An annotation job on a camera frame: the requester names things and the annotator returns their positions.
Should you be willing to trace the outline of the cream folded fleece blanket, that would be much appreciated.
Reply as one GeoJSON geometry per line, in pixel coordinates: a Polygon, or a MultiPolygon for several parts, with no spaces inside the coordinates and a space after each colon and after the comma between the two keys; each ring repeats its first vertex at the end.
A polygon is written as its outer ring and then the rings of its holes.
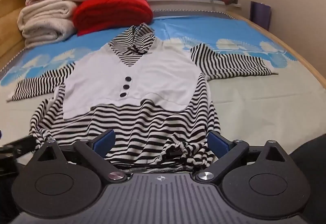
{"type": "Polygon", "coordinates": [[[61,42],[75,34],[72,15],[77,4],[68,0],[44,0],[24,7],[17,26],[25,48],[61,42]]]}

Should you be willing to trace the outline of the red folded blanket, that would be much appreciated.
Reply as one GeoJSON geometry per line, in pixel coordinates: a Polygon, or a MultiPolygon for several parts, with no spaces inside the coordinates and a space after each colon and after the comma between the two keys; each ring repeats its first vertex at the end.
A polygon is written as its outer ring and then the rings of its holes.
{"type": "Polygon", "coordinates": [[[152,19],[153,12],[147,0],[87,0],[76,8],[72,16],[78,36],[149,24],[152,19]]]}

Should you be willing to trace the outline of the purple bag by wall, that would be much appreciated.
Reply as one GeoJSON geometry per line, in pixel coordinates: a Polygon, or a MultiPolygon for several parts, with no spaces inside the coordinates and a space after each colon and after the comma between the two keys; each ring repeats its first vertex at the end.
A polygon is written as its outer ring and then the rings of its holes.
{"type": "Polygon", "coordinates": [[[269,5],[251,1],[249,19],[251,22],[268,31],[270,28],[271,14],[272,10],[269,5]]]}

